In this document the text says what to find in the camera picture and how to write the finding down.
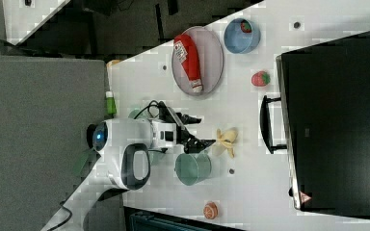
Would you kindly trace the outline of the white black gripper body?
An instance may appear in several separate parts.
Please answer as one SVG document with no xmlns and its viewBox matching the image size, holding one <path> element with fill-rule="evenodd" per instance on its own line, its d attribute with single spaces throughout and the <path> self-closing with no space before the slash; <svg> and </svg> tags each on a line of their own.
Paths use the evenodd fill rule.
<svg viewBox="0 0 370 231">
<path fill-rule="evenodd" d="M 156 104 L 158 115 L 149 120 L 152 132 L 152 148 L 168 149 L 185 145 L 189 133 L 185 127 L 182 113 L 177 113 L 163 101 Z"/>
</svg>

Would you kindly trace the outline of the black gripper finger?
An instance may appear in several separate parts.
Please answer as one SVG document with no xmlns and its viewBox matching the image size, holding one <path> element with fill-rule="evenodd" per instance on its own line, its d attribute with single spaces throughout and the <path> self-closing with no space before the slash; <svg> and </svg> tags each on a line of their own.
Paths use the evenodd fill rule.
<svg viewBox="0 0 370 231">
<path fill-rule="evenodd" d="M 185 125 L 189 124 L 199 124 L 201 123 L 201 118 L 193 117 L 190 115 L 182 114 L 182 113 L 177 113 L 176 114 L 180 120 L 179 126 L 184 127 Z"/>
<path fill-rule="evenodd" d="M 200 140 L 197 138 L 191 138 L 184 143 L 184 152 L 187 154 L 199 153 L 213 145 L 215 142 L 215 140 Z"/>
</svg>

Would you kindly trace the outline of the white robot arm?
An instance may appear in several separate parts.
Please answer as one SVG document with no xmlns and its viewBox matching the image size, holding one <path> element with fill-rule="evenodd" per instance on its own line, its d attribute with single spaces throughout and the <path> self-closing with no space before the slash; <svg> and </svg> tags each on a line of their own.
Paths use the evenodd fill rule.
<svg viewBox="0 0 370 231">
<path fill-rule="evenodd" d="M 156 117 L 111 118 L 100 122 L 92 132 L 92 150 L 100 155 L 82 183 L 40 231 L 84 231 L 84 220 L 97 200 L 107 191 L 135 191 L 148 181 L 134 170 L 140 163 L 150 169 L 148 152 L 181 146 L 186 154 L 199 153 L 213 140 L 200 140 L 186 126 L 199 118 L 175 112 L 162 101 L 151 102 Z"/>
</svg>

